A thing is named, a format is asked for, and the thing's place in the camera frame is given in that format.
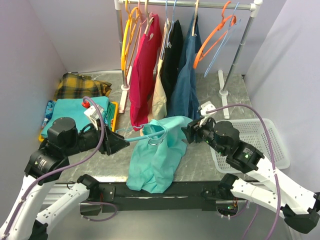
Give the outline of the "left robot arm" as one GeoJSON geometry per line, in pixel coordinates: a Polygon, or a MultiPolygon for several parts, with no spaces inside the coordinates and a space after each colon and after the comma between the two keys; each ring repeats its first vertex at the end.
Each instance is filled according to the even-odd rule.
{"type": "Polygon", "coordinates": [[[46,240],[54,226],[78,204],[101,201],[100,182],[84,174],[55,203],[40,210],[61,173],[70,166],[70,156],[88,150],[110,156],[129,145],[123,136],[107,126],[95,128],[90,123],[78,131],[70,117],[55,120],[47,131],[47,138],[29,158],[19,195],[0,228],[0,238],[46,240]]]}

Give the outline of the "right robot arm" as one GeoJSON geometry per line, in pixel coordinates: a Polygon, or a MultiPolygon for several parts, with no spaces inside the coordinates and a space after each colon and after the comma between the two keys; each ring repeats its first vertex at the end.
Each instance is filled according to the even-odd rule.
{"type": "Polygon", "coordinates": [[[198,119],[181,130],[189,143],[207,143],[225,157],[231,167],[267,187],[263,189],[227,173],[218,186],[222,198],[246,199],[269,209],[302,234],[308,234],[317,226],[320,194],[302,187],[278,168],[273,168],[272,162],[261,151],[240,139],[240,132],[231,122],[198,119]]]}

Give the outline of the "turquoise t shirt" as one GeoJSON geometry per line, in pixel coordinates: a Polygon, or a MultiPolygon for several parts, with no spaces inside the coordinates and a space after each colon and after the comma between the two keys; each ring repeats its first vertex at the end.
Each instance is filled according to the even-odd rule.
{"type": "Polygon", "coordinates": [[[172,116],[151,120],[142,129],[132,152],[126,185],[130,190],[162,194],[172,184],[182,157],[186,154],[186,136],[182,127],[192,120],[172,116]]]}

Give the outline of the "light blue wavy hanger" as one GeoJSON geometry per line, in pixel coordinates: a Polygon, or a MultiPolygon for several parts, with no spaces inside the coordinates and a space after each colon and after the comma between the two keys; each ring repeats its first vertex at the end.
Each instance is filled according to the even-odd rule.
{"type": "Polygon", "coordinates": [[[129,128],[117,129],[115,133],[122,137],[121,133],[131,132],[134,131],[134,129],[137,129],[138,131],[142,130],[142,135],[125,138],[125,142],[129,143],[129,145],[133,142],[146,140],[147,144],[157,146],[164,141],[165,137],[168,134],[168,129],[166,127],[160,124],[153,123],[145,123],[140,126],[131,126],[129,128]]]}

